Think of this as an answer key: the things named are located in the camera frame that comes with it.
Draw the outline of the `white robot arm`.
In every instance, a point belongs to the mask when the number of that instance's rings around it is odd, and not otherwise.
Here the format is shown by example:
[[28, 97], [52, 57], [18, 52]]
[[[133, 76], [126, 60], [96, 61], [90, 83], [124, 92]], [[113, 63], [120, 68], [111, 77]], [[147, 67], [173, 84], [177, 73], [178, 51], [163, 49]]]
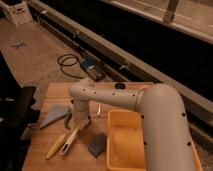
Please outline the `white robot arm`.
[[196, 171], [184, 102], [170, 85], [157, 83], [145, 89], [96, 88], [91, 79], [74, 83], [77, 122], [87, 118], [89, 102], [128, 109], [141, 115], [147, 171]]

